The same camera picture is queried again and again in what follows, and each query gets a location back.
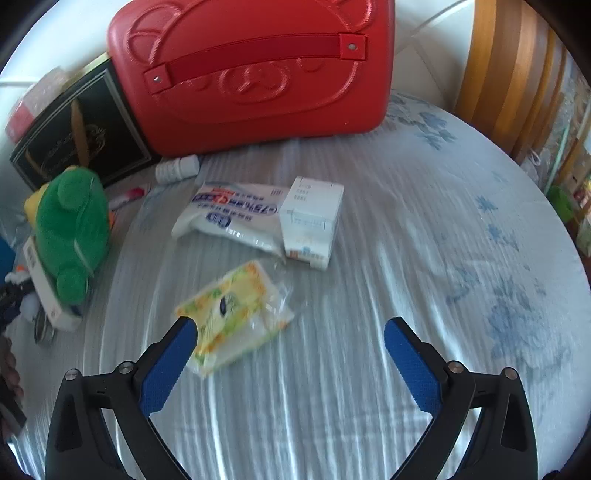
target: suitcase handle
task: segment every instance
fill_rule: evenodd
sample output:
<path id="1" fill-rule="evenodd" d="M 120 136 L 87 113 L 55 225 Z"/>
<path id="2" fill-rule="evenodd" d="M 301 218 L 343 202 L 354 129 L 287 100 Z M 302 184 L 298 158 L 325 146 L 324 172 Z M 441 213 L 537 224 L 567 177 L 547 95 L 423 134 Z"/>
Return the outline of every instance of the suitcase handle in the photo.
<path id="1" fill-rule="evenodd" d="M 266 61 L 335 58 L 364 61 L 367 37 L 361 34 L 298 34 L 254 38 L 197 51 L 144 73 L 150 93 L 187 80 Z"/>

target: table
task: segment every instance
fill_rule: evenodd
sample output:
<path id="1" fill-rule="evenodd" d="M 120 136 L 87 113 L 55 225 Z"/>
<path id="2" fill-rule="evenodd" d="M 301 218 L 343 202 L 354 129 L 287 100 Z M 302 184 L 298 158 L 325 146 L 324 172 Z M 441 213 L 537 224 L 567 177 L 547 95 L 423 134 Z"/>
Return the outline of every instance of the table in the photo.
<path id="1" fill-rule="evenodd" d="M 471 371 L 516 367 L 534 419 L 540 477 L 561 467 L 591 408 L 591 295 L 565 228 L 525 173 L 451 114 L 393 92 L 373 132 L 210 155 L 197 182 L 288 186 L 296 176 L 345 186 L 329 269 L 290 261 L 301 299 L 291 305 L 295 321 L 206 380 L 183 372 L 152 416 L 188 473 L 390 478 L 430 421 L 383 346 L 384 324 L 394 316 Z M 30 325 L 12 326 L 29 416 L 16 448 L 37 478 L 68 369 L 91 375 L 138 358 L 170 327 L 176 305 L 264 256 L 200 233 L 171 239 L 195 189 L 192 181 L 157 189 L 120 211 L 76 333 L 59 333 L 43 349 L 33 345 Z M 447 476 L 475 420 L 471 414 Z M 107 422 L 129 474 L 141 478 L 114 417 Z"/>

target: green plush toy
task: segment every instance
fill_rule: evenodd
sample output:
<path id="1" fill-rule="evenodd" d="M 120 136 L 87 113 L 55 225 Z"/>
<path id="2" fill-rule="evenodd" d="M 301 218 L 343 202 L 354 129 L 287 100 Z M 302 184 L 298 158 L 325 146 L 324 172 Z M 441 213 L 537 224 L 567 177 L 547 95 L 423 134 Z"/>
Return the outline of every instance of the green plush toy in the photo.
<path id="1" fill-rule="evenodd" d="M 55 278 L 57 297 L 66 304 L 81 303 L 88 279 L 105 257 L 109 242 L 109 208 L 96 173 L 75 167 L 37 192 L 36 213 L 26 205 L 35 227 L 37 251 Z"/>

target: blue gripper pad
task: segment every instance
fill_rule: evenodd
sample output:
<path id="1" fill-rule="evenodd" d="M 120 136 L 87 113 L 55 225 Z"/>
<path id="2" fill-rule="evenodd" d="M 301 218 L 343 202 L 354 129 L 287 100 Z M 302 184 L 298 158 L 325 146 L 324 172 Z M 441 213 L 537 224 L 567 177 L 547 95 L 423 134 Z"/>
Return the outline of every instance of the blue gripper pad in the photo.
<path id="1" fill-rule="evenodd" d="M 197 326 L 188 320 L 144 378 L 139 408 L 147 418 L 162 410 L 197 343 Z"/>
<path id="2" fill-rule="evenodd" d="M 418 408 L 437 415 L 441 408 L 439 382 L 395 320 L 386 323 L 384 344 Z"/>

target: metal screw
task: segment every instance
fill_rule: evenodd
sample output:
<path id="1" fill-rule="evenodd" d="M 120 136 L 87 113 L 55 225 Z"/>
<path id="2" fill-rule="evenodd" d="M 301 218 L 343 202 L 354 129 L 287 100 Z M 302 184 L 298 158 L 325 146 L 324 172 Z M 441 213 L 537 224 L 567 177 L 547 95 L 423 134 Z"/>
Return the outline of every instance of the metal screw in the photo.
<path id="1" fill-rule="evenodd" d="M 508 368 L 505 368 L 505 376 L 509 380 L 517 380 L 519 375 L 517 375 L 517 372 L 515 371 L 515 369 L 508 367 Z"/>
<path id="2" fill-rule="evenodd" d="M 74 380 L 78 376 L 78 370 L 72 368 L 72 370 L 68 370 L 64 376 L 64 378 L 68 381 Z"/>
<path id="3" fill-rule="evenodd" d="M 461 374 L 464 371 L 464 366 L 460 362 L 449 362 L 447 366 L 453 374 Z"/>
<path id="4" fill-rule="evenodd" d="M 133 362 L 123 362 L 119 366 L 119 373 L 120 374 L 128 374 L 134 369 L 135 364 Z"/>

